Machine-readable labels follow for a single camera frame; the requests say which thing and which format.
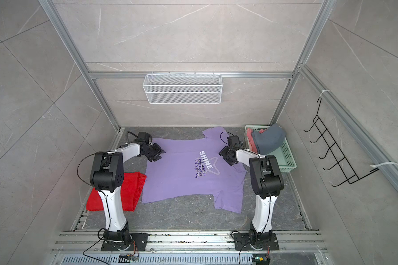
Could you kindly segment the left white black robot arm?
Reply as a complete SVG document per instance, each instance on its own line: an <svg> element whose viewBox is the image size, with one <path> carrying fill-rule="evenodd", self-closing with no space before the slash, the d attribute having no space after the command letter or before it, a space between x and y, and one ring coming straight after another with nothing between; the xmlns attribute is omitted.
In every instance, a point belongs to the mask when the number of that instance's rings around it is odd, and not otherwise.
<svg viewBox="0 0 398 265"><path fill-rule="evenodd" d="M90 186L98 192L104 206L106 225L103 237L107 241L130 242L127 219L123 213L121 186L124 181L124 163L137 156L150 162L161 159L165 151L150 140L137 139L116 150L94 154Z"/></svg>

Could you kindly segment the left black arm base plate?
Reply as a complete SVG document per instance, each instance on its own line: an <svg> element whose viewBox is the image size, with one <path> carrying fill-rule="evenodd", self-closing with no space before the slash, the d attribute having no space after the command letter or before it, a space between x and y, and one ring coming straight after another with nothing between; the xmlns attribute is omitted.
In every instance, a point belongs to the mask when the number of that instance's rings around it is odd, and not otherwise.
<svg viewBox="0 0 398 265"><path fill-rule="evenodd" d="M134 233L130 234L126 241L105 240L101 246L101 251L145 251L148 236L147 233Z"/></svg>

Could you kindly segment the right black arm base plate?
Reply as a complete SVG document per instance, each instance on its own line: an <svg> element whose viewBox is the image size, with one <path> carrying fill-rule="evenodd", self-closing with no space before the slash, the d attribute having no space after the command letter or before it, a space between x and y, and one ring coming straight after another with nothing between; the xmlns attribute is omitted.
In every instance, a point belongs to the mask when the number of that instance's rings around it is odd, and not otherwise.
<svg viewBox="0 0 398 265"><path fill-rule="evenodd" d="M231 238L236 251L277 251L280 249L277 237L272 231L263 235L256 235L251 231L248 233L233 231Z"/></svg>

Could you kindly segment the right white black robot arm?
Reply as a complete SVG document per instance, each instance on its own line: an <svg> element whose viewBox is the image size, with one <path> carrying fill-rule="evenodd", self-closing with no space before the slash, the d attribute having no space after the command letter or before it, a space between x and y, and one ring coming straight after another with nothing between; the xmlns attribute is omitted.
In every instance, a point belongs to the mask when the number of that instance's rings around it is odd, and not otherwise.
<svg viewBox="0 0 398 265"><path fill-rule="evenodd" d="M256 195L255 214L249 230L254 244L272 238L272 219L280 192L284 189L279 164L274 155L263 156L248 149L225 146L219 155L231 166L242 163L249 167L252 190Z"/></svg>

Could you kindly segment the purple t shirt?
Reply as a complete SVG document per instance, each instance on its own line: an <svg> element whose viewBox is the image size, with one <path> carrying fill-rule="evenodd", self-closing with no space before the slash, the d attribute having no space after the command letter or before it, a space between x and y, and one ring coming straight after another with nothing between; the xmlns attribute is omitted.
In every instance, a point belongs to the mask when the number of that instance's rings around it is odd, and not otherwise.
<svg viewBox="0 0 398 265"><path fill-rule="evenodd" d="M171 140L157 138L164 154L148 162L142 192L143 203L153 203L185 195L213 195L214 207L241 213L246 170L243 165L229 165L220 151L227 145L222 127L204 130L203 138Z"/></svg>

